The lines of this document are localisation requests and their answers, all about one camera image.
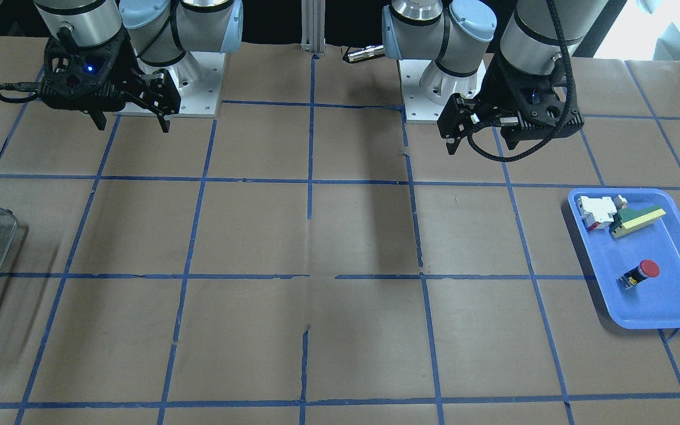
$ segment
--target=red button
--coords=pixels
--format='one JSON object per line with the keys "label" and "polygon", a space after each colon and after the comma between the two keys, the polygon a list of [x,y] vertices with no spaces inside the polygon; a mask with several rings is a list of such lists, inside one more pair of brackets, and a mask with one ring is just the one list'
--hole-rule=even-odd
{"label": "red button", "polygon": [[659,268],[658,264],[651,259],[642,260],[642,262],[639,263],[639,270],[647,275],[647,277],[658,277],[661,273],[661,268]]}

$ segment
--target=blue tape grid line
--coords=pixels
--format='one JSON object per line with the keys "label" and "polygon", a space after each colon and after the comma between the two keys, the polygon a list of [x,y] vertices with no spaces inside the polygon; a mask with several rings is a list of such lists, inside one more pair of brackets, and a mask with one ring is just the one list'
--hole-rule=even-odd
{"label": "blue tape grid line", "polygon": [[[400,124],[403,130],[403,146],[408,148],[408,133],[406,131],[406,111],[400,111]],[[416,258],[419,261],[419,278],[421,279],[421,296],[424,300],[424,316],[427,322],[427,339],[429,339],[429,358],[432,365],[432,380],[434,384],[434,404],[437,406],[437,422],[445,425],[445,411],[442,404],[442,391],[440,390],[440,370],[437,366],[437,348],[434,345],[434,326],[432,325],[431,304],[429,302],[429,286],[424,277],[424,255],[421,250],[421,233],[419,232],[419,213],[416,209],[416,187],[413,184],[413,167],[411,157],[406,157],[406,171],[408,174],[408,195],[411,199],[411,213],[413,219],[413,235],[416,239]]]}
{"label": "blue tape grid line", "polygon": [[668,135],[666,134],[666,131],[663,128],[663,123],[661,123],[661,119],[658,117],[658,114],[655,113],[655,110],[652,107],[650,100],[647,99],[647,94],[645,94],[645,90],[642,89],[642,85],[639,84],[639,80],[637,80],[636,75],[634,75],[634,70],[631,69],[631,65],[629,65],[629,62],[625,62],[625,64],[626,69],[629,70],[629,74],[631,74],[632,80],[634,80],[634,84],[636,84],[636,88],[639,90],[639,94],[642,95],[642,99],[645,100],[645,104],[647,104],[647,108],[650,110],[652,118],[654,118],[655,123],[658,124],[658,129],[661,130],[663,140],[665,140],[666,145],[668,145],[668,149],[671,151],[671,154],[673,155],[673,159],[675,159],[676,164],[678,164],[678,169],[680,169],[680,159],[678,158],[678,155],[675,153],[673,144],[671,143],[671,140],[668,138]]}
{"label": "blue tape grid line", "polygon": [[[497,151],[500,156],[503,156],[502,146],[500,145],[500,137],[497,134],[497,129],[493,127],[493,136],[497,144]],[[524,256],[526,257],[527,267],[529,268],[529,276],[534,287],[534,295],[537,297],[537,305],[540,308],[540,315],[542,315],[542,322],[545,326],[545,333],[547,334],[547,342],[550,345],[550,352],[552,353],[552,361],[555,364],[555,371],[558,374],[558,384],[561,387],[561,395],[563,396],[564,406],[566,408],[566,415],[568,417],[569,425],[575,425],[574,413],[571,411],[570,398],[568,397],[568,390],[566,388],[566,381],[563,377],[563,370],[561,368],[561,360],[558,356],[558,350],[555,347],[555,339],[553,338],[553,330],[550,328],[550,320],[545,311],[545,302],[542,301],[542,293],[540,292],[540,285],[537,282],[537,277],[534,274],[534,267],[531,263],[531,253],[529,253],[529,244],[527,244],[526,234],[524,234],[524,226],[521,224],[521,215],[518,212],[518,204],[516,202],[516,195],[513,192],[513,185],[511,184],[511,177],[508,173],[508,165],[502,163],[502,172],[505,174],[505,183],[508,185],[508,195],[511,197],[511,204],[513,205],[513,213],[516,215],[516,225],[518,227],[518,236],[521,238],[521,246],[524,248]]]}
{"label": "blue tape grid line", "polygon": [[[44,75],[44,67],[41,67],[41,70],[38,71],[38,75],[35,76],[35,81],[40,81],[41,76]],[[17,117],[14,119],[14,124],[12,124],[12,127],[10,128],[10,131],[7,134],[7,137],[5,137],[5,141],[2,144],[2,148],[0,149],[0,161],[5,155],[5,152],[7,151],[7,147],[9,147],[9,143],[12,141],[12,138],[14,137],[14,133],[17,131],[17,126],[19,126],[19,122],[22,120],[22,116],[25,115],[25,110],[28,107],[29,102],[26,102],[22,104],[21,108],[19,108],[19,113],[17,113]]]}
{"label": "blue tape grid line", "polygon": [[311,326],[306,326],[303,333],[302,349],[303,355],[300,356],[300,412],[299,425],[306,425],[306,389],[308,385],[308,331]]}
{"label": "blue tape grid line", "polygon": [[[570,401],[606,400],[672,400],[680,393],[610,393],[570,395]],[[493,403],[562,403],[561,395],[507,395],[493,397],[443,397],[443,404],[493,404]],[[294,408],[305,404],[312,406],[390,406],[391,404],[435,404],[434,398],[330,398],[326,400],[184,400],[167,401],[167,408]],[[0,403],[0,409],[17,409],[21,403]],[[152,408],[159,409],[161,401],[38,401],[27,403],[27,409],[68,408]]]}
{"label": "blue tape grid line", "polygon": [[[94,180],[95,175],[64,175],[64,174],[14,174],[0,173],[0,178],[32,178],[53,180]],[[102,175],[99,180],[130,180],[130,181],[200,181],[198,177],[170,176],[170,175]],[[206,177],[207,182],[220,183],[278,183],[289,185],[306,185],[309,180],[304,178],[248,178],[248,177]],[[313,185],[410,185],[410,181],[402,180],[328,180],[313,179]],[[413,181],[415,186],[467,186],[506,188],[507,184],[499,181]],[[572,185],[562,183],[512,183],[514,188],[642,188],[641,185]],[[680,186],[647,186],[662,191],[680,191]]]}
{"label": "blue tape grid line", "polygon": [[316,91],[316,60],[319,59],[318,54],[311,56],[311,85],[310,85],[310,104],[308,111],[308,186],[307,186],[307,201],[306,201],[306,218],[311,220],[313,216],[313,118],[315,91]]}
{"label": "blue tape grid line", "polygon": [[666,334],[662,329],[658,329],[658,334],[661,336],[661,341],[663,342],[663,348],[666,350],[666,353],[668,354],[668,360],[671,362],[671,366],[673,368],[673,373],[675,374],[675,379],[678,380],[678,386],[680,387],[680,372],[678,371],[678,366],[675,363],[675,358],[673,357],[673,352],[670,349],[670,344],[668,342],[668,339],[666,338]]}
{"label": "blue tape grid line", "polygon": [[178,305],[178,314],[175,318],[175,330],[172,333],[172,343],[169,347],[169,358],[167,360],[167,371],[164,378],[164,387],[162,388],[162,404],[159,406],[159,415],[157,416],[157,425],[163,425],[164,416],[167,409],[167,399],[169,396],[169,388],[172,385],[172,372],[175,368],[175,355],[178,352],[178,341],[180,341],[180,328],[183,321],[183,311],[185,309],[185,296],[187,294],[189,275],[191,274],[191,263],[194,258],[194,249],[196,247],[196,235],[198,233],[198,224],[201,217],[201,205],[203,204],[204,192],[206,189],[206,175],[208,174],[208,167],[211,164],[211,153],[214,150],[214,139],[217,132],[217,121],[213,119],[211,122],[211,133],[208,137],[208,148],[206,149],[206,159],[201,172],[199,193],[196,199],[196,212],[194,212],[194,219],[191,226],[191,239],[188,243],[188,253],[185,258],[185,267],[183,269],[183,282],[180,285],[180,304]]}
{"label": "blue tape grid line", "polygon": [[605,180],[602,178],[600,167],[597,166],[597,161],[594,159],[594,155],[591,153],[591,146],[589,145],[589,140],[586,138],[586,132],[584,132],[584,129],[581,129],[579,132],[581,134],[581,139],[584,142],[584,146],[586,147],[586,153],[589,154],[589,159],[591,159],[591,166],[594,167],[594,172],[597,174],[597,180],[600,181],[600,186],[605,186]]}
{"label": "blue tape grid line", "polygon": [[30,399],[30,393],[33,390],[33,384],[35,384],[35,377],[38,374],[38,368],[41,365],[41,360],[43,359],[44,352],[46,350],[46,343],[49,339],[49,333],[51,332],[51,327],[54,325],[54,318],[57,315],[57,308],[59,307],[59,301],[64,292],[65,282],[67,282],[67,274],[70,272],[70,266],[73,264],[73,259],[75,258],[75,252],[78,249],[78,244],[80,242],[80,237],[83,234],[83,228],[86,226],[86,220],[89,217],[89,212],[91,211],[91,205],[94,202],[94,196],[96,194],[96,189],[99,184],[98,176],[102,175],[103,168],[106,164],[106,158],[112,148],[112,143],[114,142],[114,137],[117,133],[117,127],[119,127],[120,117],[115,119],[112,132],[110,134],[108,142],[106,142],[106,148],[102,156],[102,163],[99,165],[99,169],[96,172],[97,178],[94,179],[93,186],[91,187],[91,193],[89,193],[89,199],[86,201],[86,207],[83,209],[83,216],[81,216],[80,224],[78,225],[78,230],[76,231],[75,238],[73,239],[73,245],[70,247],[70,255],[67,256],[67,262],[64,266],[64,274],[59,282],[59,287],[57,288],[57,293],[54,295],[54,301],[51,305],[51,312],[49,312],[48,320],[46,321],[46,328],[44,330],[44,335],[41,337],[41,344],[38,347],[38,352],[35,355],[35,361],[33,361],[33,367],[30,372],[30,377],[28,378],[28,384],[25,387],[25,392],[22,394],[22,401],[17,409],[17,417],[15,418],[14,425],[20,425],[22,423],[22,417],[25,414],[25,409]]}
{"label": "blue tape grid line", "polygon": [[[130,274],[130,273],[39,273],[2,272],[0,277],[18,279],[182,279],[183,274]],[[309,274],[206,274],[189,273],[188,280],[290,280],[296,277],[310,277]],[[335,280],[531,280],[529,274],[338,274]],[[594,276],[582,274],[535,274],[537,280],[595,280]]]}

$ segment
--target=blue tray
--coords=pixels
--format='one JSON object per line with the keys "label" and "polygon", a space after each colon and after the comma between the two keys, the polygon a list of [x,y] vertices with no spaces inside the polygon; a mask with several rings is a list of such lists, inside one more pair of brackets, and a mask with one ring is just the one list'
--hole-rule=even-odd
{"label": "blue tray", "polygon": [[[578,214],[578,197],[616,195],[637,210],[659,205],[666,215],[619,238],[608,229],[587,231]],[[570,191],[568,202],[610,317],[627,329],[680,328],[680,212],[673,199],[656,189],[579,188]],[[654,260],[661,274],[625,290],[617,278],[642,259]]]}

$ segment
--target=green terminal block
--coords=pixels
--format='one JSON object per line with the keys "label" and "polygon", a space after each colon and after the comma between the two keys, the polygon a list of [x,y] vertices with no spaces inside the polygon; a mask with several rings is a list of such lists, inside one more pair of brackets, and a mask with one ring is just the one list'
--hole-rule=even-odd
{"label": "green terminal block", "polygon": [[613,217],[613,224],[610,225],[610,234],[613,237],[621,237],[624,234],[629,234],[632,231],[655,223],[663,215],[666,215],[666,212],[657,205],[642,210],[623,208],[618,210],[618,213]]}

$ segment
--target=light blue joint cap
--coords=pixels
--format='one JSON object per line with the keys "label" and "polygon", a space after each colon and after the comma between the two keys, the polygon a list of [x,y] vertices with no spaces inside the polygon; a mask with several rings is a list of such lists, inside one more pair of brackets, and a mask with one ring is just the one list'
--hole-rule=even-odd
{"label": "light blue joint cap", "polygon": [[240,48],[243,38],[243,2],[235,0],[227,29],[224,30],[221,53],[234,53]]}
{"label": "light blue joint cap", "polygon": [[169,8],[169,0],[120,0],[119,13],[122,24],[135,30],[157,19]]}
{"label": "light blue joint cap", "polygon": [[400,54],[400,46],[397,45],[395,27],[392,25],[390,6],[385,6],[382,9],[382,43],[385,46],[385,56],[389,59],[403,59],[402,54]]}
{"label": "light blue joint cap", "polygon": [[476,40],[483,43],[492,41],[497,18],[495,12],[480,0],[453,0],[450,14],[456,24]]}

